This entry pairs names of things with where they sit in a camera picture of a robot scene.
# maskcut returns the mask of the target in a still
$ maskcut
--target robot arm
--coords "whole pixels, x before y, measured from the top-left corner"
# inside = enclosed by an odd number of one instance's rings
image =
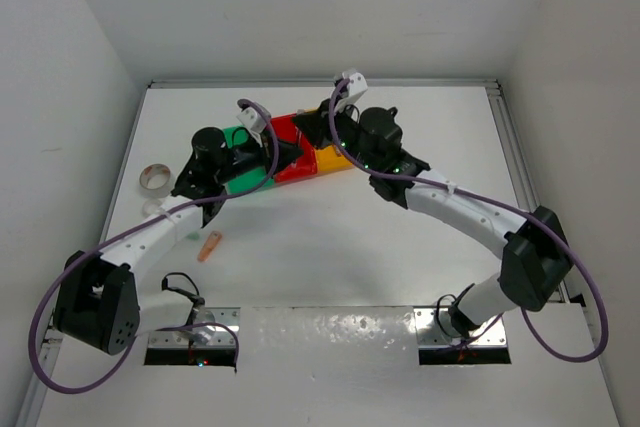
[[[335,106],[335,125],[342,147],[374,171],[450,185],[443,191],[417,182],[371,176],[369,183],[376,193],[407,210],[441,220],[480,242],[502,261],[499,274],[472,284],[457,296],[440,319],[445,329],[469,337],[485,321],[508,310],[541,310],[571,269],[566,255],[520,216],[455,195],[457,186],[450,179],[402,149],[402,129],[395,122],[395,107],[370,107],[353,120],[353,103],[366,92],[367,84],[364,76],[351,70],[338,77],[336,85],[346,79],[349,82]],[[298,114],[293,122],[315,148],[333,143],[329,99],[316,111]],[[532,215],[565,240],[558,217],[551,210],[538,207]]]
[[[151,268],[191,232],[206,226],[224,201],[203,203],[172,212],[186,202],[219,196],[225,184],[256,167],[271,165],[273,140],[253,107],[241,105],[238,116],[250,136],[228,146],[224,133],[204,128],[193,136],[193,152],[168,197],[154,217],[165,217],[104,248],[63,281],[54,310],[54,326],[89,345],[115,355],[137,335],[192,323],[204,300],[163,284],[162,290],[140,296],[140,285]],[[276,172],[302,155],[295,144],[278,141]],[[82,252],[67,261],[67,266]]]

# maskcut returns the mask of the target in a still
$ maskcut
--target cable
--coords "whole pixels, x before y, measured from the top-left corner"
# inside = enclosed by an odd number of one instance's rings
[[[349,83],[349,79],[344,79],[340,81],[336,85],[333,93],[331,94],[331,99],[329,101],[329,129],[331,131],[331,137],[333,139],[333,143],[336,146],[336,148],[342,153],[342,155],[347,160],[349,160],[354,166],[356,166],[358,169],[362,170],[363,172],[373,177],[378,177],[380,179],[387,179],[387,180],[402,180],[405,182],[417,182],[419,184],[426,184],[426,185],[431,185],[433,187],[438,187],[442,190],[448,190],[447,184],[443,184],[441,182],[423,179],[420,177],[412,177],[409,175],[386,174],[383,172],[377,172],[375,170],[368,169],[367,167],[362,165],[360,162],[358,162],[351,154],[349,154],[349,152],[347,152],[347,149],[345,149],[341,144],[340,137],[336,129],[335,106],[338,99],[338,95],[340,94],[342,89],[346,87],[348,83]],[[533,324],[531,323],[529,314],[527,314],[527,312],[524,309],[521,309],[522,315],[524,317],[525,323],[527,324],[527,327],[529,327],[529,330],[531,330],[531,334],[533,335],[533,337],[540,343],[540,345],[547,352],[549,352],[551,355],[553,355],[558,359],[561,359],[567,362],[580,363],[580,362],[588,362],[590,360],[593,360],[597,358],[600,354],[602,354],[602,352],[604,352],[604,350],[606,349],[607,344],[609,343],[609,319],[607,318],[607,312],[604,306],[604,301],[602,300],[602,296],[600,295],[600,291],[595,281],[593,280],[593,277],[591,277],[591,274],[589,274],[589,271],[587,270],[585,265],[582,263],[578,255],[569,247],[569,245],[567,245],[567,243],[564,240],[562,240],[560,236],[558,236],[558,234],[556,234],[553,230],[551,230],[549,227],[544,225],[542,222],[540,222],[538,219],[536,219],[533,215],[531,215],[528,212],[523,212],[520,209],[517,209],[516,207],[513,207],[509,204],[506,204],[499,200],[490,199],[488,197],[475,194],[473,192],[469,192],[468,190],[458,188],[456,189],[455,193],[458,195],[462,195],[463,197],[468,197],[470,199],[474,199],[479,202],[484,202],[485,204],[493,205],[495,207],[508,210],[509,212],[513,212],[514,214],[519,215],[520,217],[523,217],[524,219],[526,219],[527,221],[535,225],[537,228],[539,228],[542,232],[544,232],[545,235],[551,238],[551,240],[553,240],[553,242],[560,248],[560,250],[562,250],[571,259],[571,261],[574,263],[574,265],[580,272],[580,275],[582,275],[585,282],[589,286],[589,290],[591,291],[591,294],[593,295],[593,298],[596,303],[596,307],[598,308],[598,317],[600,320],[601,334],[600,334],[600,341],[598,342],[598,345],[594,348],[594,350],[589,354],[581,355],[577,357],[561,354],[560,352],[557,352],[551,346],[549,346],[544,341],[544,339],[542,339],[540,334],[536,331]]]
[[[447,337],[454,338],[456,336],[449,334],[449,332],[447,332],[445,330],[445,328],[442,326],[442,322],[440,322],[440,304],[447,297],[451,297],[454,302],[457,300],[457,297],[455,295],[453,295],[453,294],[444,294],[444,295],[440,296],[440,298],[436,301],[436,313],[434,315],[434,319],[435,319],[436,324],[438,325],[438,327],[440,327],[440,330],[442,331],[443,334],[445,334]]]
[[[165,332],[178,332],[180,330],[192,330],[192,329],[197,329],[199,327],[207,327],[207,326],[212,326],[216,328],[220,327],[221,329],[224,329],[227,332],[229,332],[231,337],[233,337],[233,340],[236,344],[235,353],[233,354],[233,370],[235,372],[238,372],[237,366],[238,366],[238,354],[240,353],[240,341],[238,340],[238,336],[236,335],[236,333],[226,325],[220,324],[218,322],[200,322],[199,324],[183,325],[181,327],[167,327],[166,329],[162,329],[162,330]]]
[[[196,295],[198,297],[200,297],[200,289],[198,289],[198,286],[196,285],[196,283],[193,281],[193,279],[191,277],[189,277],[187,274],[185,274],[184,272],[169,272],[167,275],[165,275],[162,278],[162,289],[165,289],[165,282],[166,282],[166,286],[168,287],[169,285],[169,280],[168,278],[172,275],[179,275],[184,277],[185,279],[187,279],[189,281],[189,283],[193,286],[194,290],[196,291]]]
[[[249,131],[245,128],[245,127],[236,127],[233,132],[231,133],[231,147],[235,147],[236,145],[236,134],[238,132],[240,132],[241,130],[244,130],[247,133],[247,136],[249,136]]]
[[[192,205],[204,205],[204,204],[209,204],[212,202],[220,202],[220,201],[226,201],[226,200],[231,200],[231,199],[236,199],[238,197],[242,197],[244,195],[248,195],[252,192],[255,192],[256,190],[260,189],[260,187],[262,187],[271,177],[273,177],[273,175],[275,174],[275,171],[278,167],[278,159],[280,156],[280,149],[279,149],[279,145],[278,145],[278,136],[276,135],[276,132],[273,128],[273,125],[271,124],[271,120],[270,120],[270,115],[268,112],[266,112],[266,110],[263,109],[262,106],[256,104],[255,102],[252,102],[250,100],[246,100],[246,99],[240,99],[238,101],[238,105],[242,108],[244,106],[249,106],[249,107],[253,107],[256,112],[258,113],[258,115],[260,115],[260,117],[262,117],[262,119],[265,121],[266,123],[266,128],[269,131],[269,135],[271,136],[272,140],[273,140],[273,159],[271,162],[271,167],[269,168],[269,171],[267,172],[267,175],[260,181],[258,182],[256,185],[254,185],[253,187],[251,187],[250,189],[245,190],[244,192],[237,192],[235,194],[223,194],[223,195],[218,195],[215,197],[207,197],[204,199],[198,199],[198,200],[192,200],[190,202],[185,202],[184,204],[180,204],[172,209],[169,209],[167,212],[169,214],[174,214],[182,209],[186,209],[187,207],[190,207]],[[51,379],[47,373],[42,369],[42,366],[40,365],[40,363],[38,362],[38,345],[37,345],[37,334],[38,334],[38,325],[40,324],[40,319],[42,318],[42,314],[44,313],[47,304],[49,303],[49,301],[51,300],[51,298],[53,297],[53,295],[55,294],[56,290],[58,290],[58,287],[60,287],[60,284],[62,284],[62,282],[64,282],[64,280],[69,277],[69,275],[71,275],[71,273],[73,271],[75,271],[80,265],[82,265],[83,262],[85,262],[86,260],[90,259],[92,256],[96,255],[100,250],[104,249],[105,247],[108,247],[122,239],[124,239],[125,237],[128,237],[129,235],[135,234],[136,232],[141,231],[142,229],[146,229],[147,227],[150,227],[151,225],[154,225],[157,222],[160,222],[162,220],[164,220],[165,217],[164,216],[158,216],[152,219],[147,220],[146,222],[143,222],[142,224],[139,224],[135,227],[130,228],[129,230],[126,230],[108,240],[105,240],[104,242],[98,244],[96,247],[88,250],[87,252],[85,252],[84,254],[82,254],[80,257],[78,257],[75,261],[73,261],[71,264],[69,264],[69,266],[62,272],[62,274],[60,274],[58,276],[58,278],[56,280],[53,281],[53,283],[51,284],[51,286],[49,287],[49,289],[47,289],[47,291],[45,292],[44,296],[42,297],[42,300],[40,300],[40,302],[38,303],[38,306],[36,307],[35,313],[33,314],[33,319],[31,320],[31,325],[29,327],[29,338],[28,338],[28,349],[29,349],[29,362],[31,363],[31,367],[33,368],[33,372],[36,374],[36,376],[40,379],[40,381],[45,384],[48,388],[50,388],[51,390],[55,390],[56,392],[60,392],[61,394],[83,394],[85,392],[89,392],[90,390],[95,389],[96,387],[99,387],[100,385],[104,384],[107,380],[109,380],[116,372],[117,370],[120,368],[120,366],[123,364],[123,362],[126,360],[127,356],[131,353],[131,349],[133,347],[133,343],[127,347],[127,349],[124,351],[124,353],[122,354],[122,356],[120,357],[120,359],[118,359],[118,362],[116,363],[116,365],[113,366],[113,368],[107,372],[102,378],[96,380],[95,382],[89,384],[89,385],[85,385],[82,387],[66,387],[64,385],[60,385],[57,382],[55,382],[53,379]]]
[[[444,348],[444,349],[438,349],[437,353],[438,354],[446,354],[448,352],[454,352],[456,350],[462,350],[465,347],[468,347],[470,344],[472,344],[473,342],[475,342],[476,340],[481,338],[484,334],[489,332],[489,330],[491,330],[491,328],[494,325],[496,325],[500,319],[502,319],[502,314],[497,315],[496,317],[494,317],[493,320],[489,323],[489,325],[487,325],[485,327],[485,329],[482,332],[480,332],[478,335],[474,335],[473,337],[469,337],[468,339],[462,339],[460,341],[460,343],[458,343],[456,345],[452,345],[451,347],[447,347],[447,348]]]

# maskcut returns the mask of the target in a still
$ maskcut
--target green block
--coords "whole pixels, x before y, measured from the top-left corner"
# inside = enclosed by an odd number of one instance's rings
[[[227,129],[223,129],[224,138],[227,141],[227,145],[233,146],[233,142],[231,141],[231,136],[233,131],[236,130],[240,126],[229,127]],[[234,136],[233,140],[236,144],[241,144],[245,142],[249,138],[249,135],[245,130],[239,130]],[[236,194],[238,192],[244,192],[245,190],[249,190],[251,187],[258,184],[264,177],[267,175],[267,171],[264,167],[259,167],[257,169],[252,170],[251,172],[247,172],[246,174],[241,175],[237,179],[232,180],[227,185],[227,191],[230,194]],[[267,180],[266,184],[260,187],[259,190],[268,189],[275,181],[273,179]]]

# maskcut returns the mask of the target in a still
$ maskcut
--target yellow block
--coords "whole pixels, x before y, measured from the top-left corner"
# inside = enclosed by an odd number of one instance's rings
[[[318,174],[326,174],[351,167],[351,162],[345,159],[333,145],[322,150],[316,150],[315,153]]]

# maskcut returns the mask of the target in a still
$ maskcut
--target white enclosure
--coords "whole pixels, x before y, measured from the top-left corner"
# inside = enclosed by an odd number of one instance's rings
[[[138,80],[496,77],[540,0],[87,0]]]
[[[200,127],[237,125],[239,97],[278,116],[326,95],[326,87],[312,86],[150,89],[107,237],[144,219],[140,172],[162,161],[177,173]],[[460,185],[516,204],[505,160],[509,152],[502,151],[485,87],[371,87],[359,102],[363,107],[391,103],[398,106],[396,119],[409,152]],[[222,232],[222,242],[200,263],[202,238],[214,229]],[[394,420],[399,425],[614,426],[597,363],[552,358],[532,341],[518,311],[509,313],[505,326],[510,364],[419,365],[411,306],[433,305],[499,266],[471,238],[382,201],[356,169],[276,184],[225,204],[200,239],[176,245],[139,290],[157,292],[162,277],[178,269],[194,279],[207,305],[240,307],[238,374],[225,367],[143,365],[147,336],[142,336],[104,389],[85,396],[49,392],[38,427],[80,426],[89,411],[94,427],[127,422],[152,427],[152,419],[180,418],[206,424],[212,412],[228,427],[349,427],[356,419],[372,427]],[[535,322],[550,342],[576,355],[591,348],[581,317],[577,305],[552,304]],[[54,376],[65,385],[81,385],[111,363],[113,358],[65,338]],[[576,383],[583,388],[573,389]],[[516,385],[519,394],[512,397]],[[548,385],[554,386],[551,396]],[[506,405],[505,398],[511,399]],[[474,407],[462,409],[461,403]],[[120,408],[114,411],[113,405]]]
[[[0,0],[0,425],[14,425],[27,388],[37,300],[72,252],[98,240],[146,85],[324,80],[352,66],[370,77],[504,85],[536,200],[558,211],[602,288],[612,333],[602,364],[621,425],[636,425],[639,2]],[[575,278],[569,287],[581,291]],[[579,318],[571,308],[567,319]]]

